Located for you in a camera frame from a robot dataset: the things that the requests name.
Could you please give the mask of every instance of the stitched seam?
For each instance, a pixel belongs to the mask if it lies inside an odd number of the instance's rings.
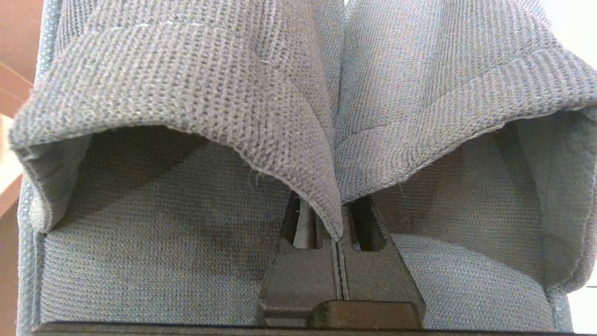
[[[542,52],[545,52],[545,51],[550,51],[550,50],[555,50],[555,49],[560,49],[560,50],[562,50],[563,48],[562,48],[562,47],[552,47],[552,48],[546,48],[546,49],[541,49],[541,50],[533,51],[532,53],[527,53],[527,54],[525,54],[524,56],[520,56],[520,57],[517,57],[517,58],[515,58],[515,59],[513,59],[513,60],[509,61],[508,63],[501,63],[501,64],[499,64],[499,65],[497,65],[497,66],[495,66],[495,67],[491,68],[490,70],[487,70],[487,71],[485,71],[483,74],[480,74],[480,75],[478,75],[478,76],[475,76],[475,77],[473,77],[473,78],[471,78],[471,79],[469,79],[469,80],[467,80],[467,81],[463,82],[462,84],[460,84],[460,85],[458,86],[458,88],[462,88],[462,87],[464,87],[465,85],[467,85],[467,84],[470,84],[470,83],[471,83],[471,82],[473,82],[473,81],[480,80],[480,79],[481,79],[482,77],[484,77],[485,75],[487,75],[487,74],[490,74],[490,73],[492,73],[492,72],[495,72],[495,71],[497,71],[497,70],[501,69],[502,67],[505,67],[505,66],[508,66],[508,65],[510,65],[511,63],[514,63],[514,62],[521,61],[522,59],[524,59],[524,58],[526,58],[526,57],[528,57],[528,56],[530,56],[530,55],[532,55],[532,54],[542,53]],[[443,97],[445,97],[446,95],[448,95],[448,94],[450,94],[450,93],[452,93],[452,92],[454,92],[454,91],[458,90],[458,88],[455,88],[455,89],[452,89],[452,90],[448,90],[448,91],[446,91],[444,94],[442,94],[441,96],[439,96],[439,97],[438,97],[438,98],[435,100],[435,102],[433,102],[431,105],[428,105],[428,106],[427,106],[425,109],[430,109],[430,108],[432,108],[432,107],[433,107],[433,106],[434,106],[434,105],[435,105],[435,104],[436,104],[436,103],[437,103],[439,100],[441,100],[441,99],[442,99]],[[367,132],[367,131],[370,131],[370,130],[374,130],[374,129],[377,129],[377,128],[382,128],[382,127],[392,126],[392,125],[395,125],[395,124],[402,124],[403,122],[404,122],[404,121],[395,121],[395,122],[393,122],[393,123],[388,123],[388,124],[383,124],[383,125],[375,125],[375,126],[367,127],[366,129],[360,129],[358,132],[356,132],[356,133],[353,133],[353,134],[351,134],[351,135],[347,136],[346,138],[344,138],[343,140],[341,140],[341,141],[338,143],[338,145],[336,146],[336,148],[335,148],[335,149],[339,149],[339,148],[340,148],[342,145],[344,145],[344,143],[345,143],[345,142],[347,142],[348,140],[350,140],[350,138],[357,137],[357,136],[361,135],[361,133],[364,133],[364,132]]]

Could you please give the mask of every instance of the gray upholstery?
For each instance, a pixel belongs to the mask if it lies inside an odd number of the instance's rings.
[[[458,245],[393,238],[427,303],[425,328],[555,331],[547,295],[532,277]]]
[[[289,194],[196,136],[94,136],[44,241],[41,322],[254,324]]]
[[[427,326],[553,329],[549,300],[596,252],[597,72],[536,1],[349,8],[47,0],[11,132],[20,335],[56,319],[253,323],[289,189],[334,238],[341,203],[375,194],[420,247],[405,259]],[[480,306],[434,281],[443,261],[474,275],[446,276],[476,283]],[[494,314],[515,295],[532,299]]]

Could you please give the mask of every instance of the fabric fold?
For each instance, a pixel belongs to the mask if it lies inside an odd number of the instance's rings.
[[[232,147],[306,199],[340,237],[331,94],[313,17],[306,1],[98,5],[11,132],[42,200],[38,229],[64,213],[86,136],[162,125]]]
[[[405,182],[464,142],[524,120],[545,285],[559,295],[587,279],[597,251],[588,239],[596,125],[578,110],[597,105],[597,71],[562,47],[536,1],[354,2],[340,86],[342,201]],[[565,126],[555,113],[568,114]]]

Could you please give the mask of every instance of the gray knit fabric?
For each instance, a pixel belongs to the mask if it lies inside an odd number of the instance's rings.
[[[382,190],[382,207],[408,206],[384,210],[392,228],[463,245],[414,238],[436,257],[405,258],[428,326],[553,329],[543,288],[578,288],[596,254],[595,70],[537,1],[342,2],[47,0],[11,132],[21,335],[252,323],[288,187],[335,238],[341,202]],[[460,323],[471,312],[449,307],[476,301],[438,270],[476,283],[482,318]],[[517,295],[525,307],[496,313]]]
[[[514,124],[466,142],[373,199],[392,233],[464,246],[543,283],[539,202]]]
[[[427,303],[425,328],[555,331],[543,286],[530,276],[458,245],[393,239]]]
[[[289,194],[196,136],[94,136],[45,238],[41,322],[254,324]]]
[[[342,40],[318,32],[337,36],[342,17],[313,10],[338,13],[342,3],[325,4],[98,4],[11,132],[44,205],[37,228],[49,231],[64,214],[86,135],[164,125],[232,147],[251,167],[308,200],[338,238],[330,102],[335,94],[327,88],[339,74],[325,71],[340,70]],[[338,44],[319,47],[330,41]]]
[[[529,150],[520,159],[532,156],[531,172],[561,163],[557,182],[533,173],[535,184],[543,184],[536,190],[539,207],[552,209],[541,218],[541,235],[552,236],[543,246],[545,285],[558,295],[579,288],[596,254],[596,155],[588,144],[594,123],[576,110],[597,103],[597,72],[561,47],[537,1],[361,0],[351,6],[334,124],[342,199],[404,182],[509,121],[572,111],[580,124],[558,127],[561,134],[525,126],[520,132],[527,138],[549,141],[523,144]],[[552,155],[568,146],[577,149],[574,160]],[[553,204],[566,205],[555,210]]]

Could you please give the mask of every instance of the folded fabric flap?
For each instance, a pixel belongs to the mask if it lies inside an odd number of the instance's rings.
[[[343,201],[406,181],[509,121],[597,103],[597,72],[520,6],[354,5],[334,120]]]
[[[548,291],[561,295],[582,287],[595,262],[597,110],[558,112],[517,121],[533,174],[543,221],[543,258]]]
[[[326,82],[337,75],[322,58],[341,47],[322,54],[313,17],[308,1],[98,4],[11,132],[43,195],[39,229],[60,219],[86,136],[162,125],[232,147],[307,200],[339,238]]]
[[[539,8],[513,0],[353,4],[335,169],[341,198],[351,201],[528,120],[517,126],[541,203],[545,281],[570,291],[597,252],[589,242],[597,130],[578,111],[597,105],[597,72],[561,46]],[[558,111],[571,112],[548,117]]]

